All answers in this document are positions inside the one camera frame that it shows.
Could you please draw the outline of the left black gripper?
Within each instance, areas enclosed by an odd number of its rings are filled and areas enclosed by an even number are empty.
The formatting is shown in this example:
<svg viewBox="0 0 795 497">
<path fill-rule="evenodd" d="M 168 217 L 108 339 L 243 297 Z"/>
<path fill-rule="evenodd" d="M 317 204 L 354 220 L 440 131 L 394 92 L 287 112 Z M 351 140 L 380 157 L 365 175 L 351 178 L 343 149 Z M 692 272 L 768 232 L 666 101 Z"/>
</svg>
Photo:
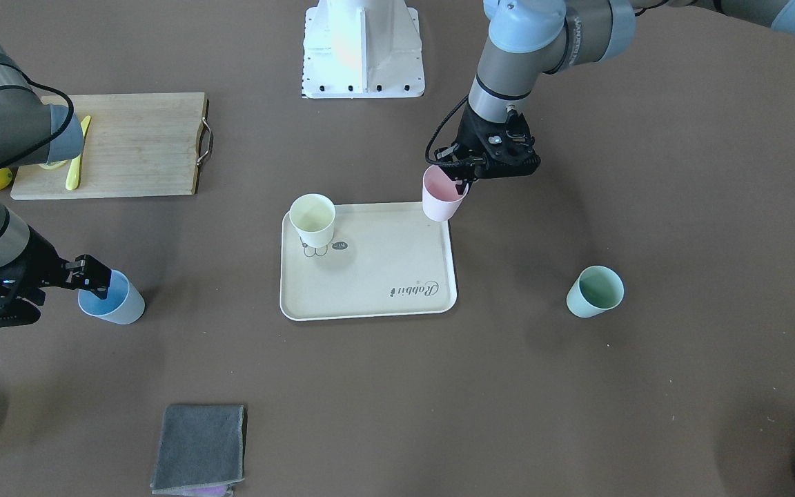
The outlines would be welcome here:
<svg viewBox="0 0 795 497">
<path fill-rule="evenodd" d="M 457 182 L 458 195 L 478 179 L 530 175 L 541 163 L 526 117 L 515 109 L 491 122 L 465 104 L 452 145 L 435 151 L 435 165 Z"/>
</svg>

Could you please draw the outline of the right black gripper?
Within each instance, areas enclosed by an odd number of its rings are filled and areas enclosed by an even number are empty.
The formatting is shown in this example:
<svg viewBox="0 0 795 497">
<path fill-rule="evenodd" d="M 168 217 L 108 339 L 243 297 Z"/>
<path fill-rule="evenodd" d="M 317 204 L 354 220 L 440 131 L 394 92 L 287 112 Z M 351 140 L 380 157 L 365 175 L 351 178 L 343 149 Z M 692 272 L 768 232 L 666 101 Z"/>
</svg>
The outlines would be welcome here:
<svg viewBox="0 0 795 497">
<path fill-rule="evenodd" d="M 111 275 L 110 268 L 91 255 L 80 255 L 69 263 L 47 239 L 31 231 L 24 251 L 0 267 L 0 328 L 34 324 L 46 299 L 44 287 L 66 284 L 67 289 L 106 299 Z"/>
</svg>

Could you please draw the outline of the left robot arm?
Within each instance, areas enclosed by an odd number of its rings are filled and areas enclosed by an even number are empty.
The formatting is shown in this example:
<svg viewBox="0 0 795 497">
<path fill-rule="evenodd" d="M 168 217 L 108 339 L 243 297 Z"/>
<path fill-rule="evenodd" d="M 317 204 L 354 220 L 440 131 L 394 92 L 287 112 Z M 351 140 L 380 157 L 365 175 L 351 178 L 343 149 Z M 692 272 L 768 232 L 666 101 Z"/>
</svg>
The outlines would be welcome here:
<svg viewBox="0 0 795 497">
<path fill-rule="evenodd" d="M 795 167 L 795 1 L 485 1 L 473 81 L 433 129 L 455 197 L 528 178 L 568 194 L 603 173 L 770 186 Z"/>
</svg>

